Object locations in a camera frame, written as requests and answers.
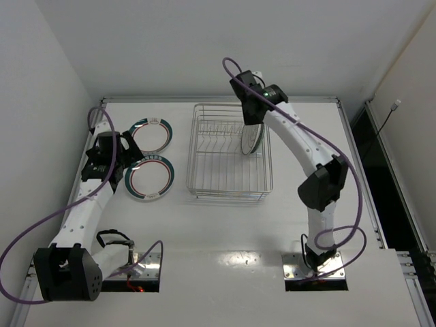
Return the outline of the white plate with grey rim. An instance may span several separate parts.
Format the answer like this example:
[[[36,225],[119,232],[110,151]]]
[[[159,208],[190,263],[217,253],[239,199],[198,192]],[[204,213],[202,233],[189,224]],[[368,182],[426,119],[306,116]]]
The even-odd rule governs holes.
[[[245,125],[241,136],[241,152],[243,155],[250,155],[256,152],[260,125]]]

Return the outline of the green red rimmed plate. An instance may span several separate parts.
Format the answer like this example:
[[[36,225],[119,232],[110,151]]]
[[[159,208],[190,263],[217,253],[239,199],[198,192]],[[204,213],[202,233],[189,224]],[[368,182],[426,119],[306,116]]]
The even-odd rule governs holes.
[[[161,155],[146,155],[125,171],[124,182],[133,199],[149,202],[164,196],[174,177],[174,167],[168,159]]]
[[[148,117],[135,122],[129,129],[143,155],[164,151],[171,143],[173,130],[165,119]]]

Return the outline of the small blue patterned plate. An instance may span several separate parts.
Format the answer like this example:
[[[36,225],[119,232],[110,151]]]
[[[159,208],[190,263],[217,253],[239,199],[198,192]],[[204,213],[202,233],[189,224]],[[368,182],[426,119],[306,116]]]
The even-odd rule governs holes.
[[[263,141],[263,138],[264,138],[264,132],[265,132],[265,125],[264,125],[264,124],[261,124],[261,125],[260,125],[260,133],[259,133],[259,136],[258,136],[258,142],[257,142],[257,147],[256,147],[256,149],[258,149],[258,148],[260,147],[260,145],[261,145],[261,143],[262,143],[262,141]]]

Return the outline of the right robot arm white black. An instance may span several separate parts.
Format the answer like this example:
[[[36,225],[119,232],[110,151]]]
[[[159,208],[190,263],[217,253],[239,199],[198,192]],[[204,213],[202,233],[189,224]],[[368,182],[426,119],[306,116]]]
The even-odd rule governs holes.
[[[289,148],[307,179],[298,187],[298,196],[307,207],[309,233],[305,245],[308,267],[316,271],[337,251],[332,229],[334,211],[345,186],[348,166],[300,126],[285,93],[275,84],[262,86],[247,70],[230,80],[242,104],[246,126],[265,124]]]

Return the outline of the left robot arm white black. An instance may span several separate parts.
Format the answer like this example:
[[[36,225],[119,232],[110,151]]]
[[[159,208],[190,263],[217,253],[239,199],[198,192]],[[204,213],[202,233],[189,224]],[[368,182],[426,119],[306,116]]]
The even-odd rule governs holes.
[[[95,126],[92,139],[81,172],[78,205],[71,208],[50,245],[33,256],[40,292],[48,302],[93,301],[105,279],[133,262],[130,239],[110,241],[97,253],[91,247],[105,206],[126,169],[142,154],[128,131],[113,132],[107,121]]]

